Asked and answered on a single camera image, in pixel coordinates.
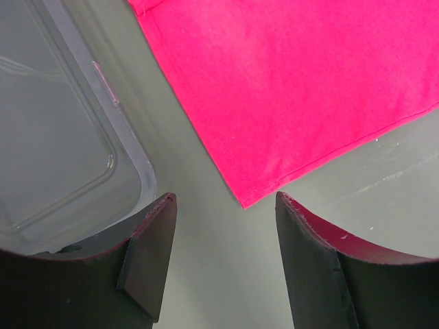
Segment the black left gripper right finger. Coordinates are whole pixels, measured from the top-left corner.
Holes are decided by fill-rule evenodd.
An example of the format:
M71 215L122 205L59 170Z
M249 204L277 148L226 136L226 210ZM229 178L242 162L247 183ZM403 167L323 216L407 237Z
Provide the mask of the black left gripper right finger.
M437 328L438 261L362 239L276 194L295 328Z

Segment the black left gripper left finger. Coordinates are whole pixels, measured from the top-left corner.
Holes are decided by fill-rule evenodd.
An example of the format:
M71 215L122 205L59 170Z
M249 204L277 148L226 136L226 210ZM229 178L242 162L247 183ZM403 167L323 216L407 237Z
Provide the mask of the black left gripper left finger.
M151 328L177 219L166 193L137 214L59 252L1 251L2 328Z

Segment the red t-shirt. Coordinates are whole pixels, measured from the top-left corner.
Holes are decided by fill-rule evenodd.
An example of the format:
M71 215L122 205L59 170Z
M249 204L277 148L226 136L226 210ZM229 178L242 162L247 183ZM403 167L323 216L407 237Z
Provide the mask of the red t-shirt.
M242 207L438 107L437 1L132 1Z

